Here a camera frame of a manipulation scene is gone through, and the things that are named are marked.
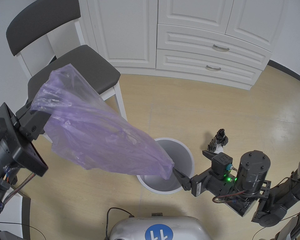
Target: trash can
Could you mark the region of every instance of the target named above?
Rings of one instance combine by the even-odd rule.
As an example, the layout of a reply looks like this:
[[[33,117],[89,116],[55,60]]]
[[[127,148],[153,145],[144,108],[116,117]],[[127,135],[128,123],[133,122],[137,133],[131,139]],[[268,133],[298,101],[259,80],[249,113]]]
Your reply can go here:
[[[194,176],[195,162],[191,151],[182,142],[168,137],[156,138],[155,141],[172,158],[175,167],[187,175],[189,178]],[[156,175],[138,175],[140,183],[148,190],[158,194],[176,193],[182,186],[172,173],[168,180]]]

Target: white logo lettering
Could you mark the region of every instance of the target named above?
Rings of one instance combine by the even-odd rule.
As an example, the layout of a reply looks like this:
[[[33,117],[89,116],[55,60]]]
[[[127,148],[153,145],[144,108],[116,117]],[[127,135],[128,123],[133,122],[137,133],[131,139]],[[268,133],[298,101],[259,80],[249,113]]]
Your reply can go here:
[[[160,230],[160,237],[161,237],[161,240],[165,240],[168,237],[168,236],[164,237],[164,231],[162,229]]]
[[[151,240],[157,240],[158,239],[158,237],[154,238],[153,231],[150,231],[150,234],[151,234]]]

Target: white sticker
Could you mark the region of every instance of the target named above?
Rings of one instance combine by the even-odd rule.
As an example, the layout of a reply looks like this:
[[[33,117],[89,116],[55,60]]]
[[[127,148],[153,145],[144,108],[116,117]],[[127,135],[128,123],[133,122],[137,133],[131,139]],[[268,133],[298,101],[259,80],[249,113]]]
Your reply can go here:
[[[201,182],[197,184],[196,197],[197,197],[198,195],[200,195],[200,191],[201,191]]]

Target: chair seat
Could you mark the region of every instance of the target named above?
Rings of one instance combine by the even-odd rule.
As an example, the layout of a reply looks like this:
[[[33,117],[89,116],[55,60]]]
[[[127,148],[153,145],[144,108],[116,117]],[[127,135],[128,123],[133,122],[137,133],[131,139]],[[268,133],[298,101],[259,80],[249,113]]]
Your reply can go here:
[[[28,82],[28,101],[32,101],[51,71],[71,63],[88,83],[101,94],[117,84],[120,73],[88,45],[79,46],[56,59]]]

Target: chair backrest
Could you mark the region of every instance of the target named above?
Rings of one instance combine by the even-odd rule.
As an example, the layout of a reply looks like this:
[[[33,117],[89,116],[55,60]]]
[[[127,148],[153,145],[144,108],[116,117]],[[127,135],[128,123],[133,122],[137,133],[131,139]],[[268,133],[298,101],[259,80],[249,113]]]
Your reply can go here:
[[[7,28],[6,38],[11,53],[15,56],[41,36],[78,18],[78,0],[36,0],[23,9]]]

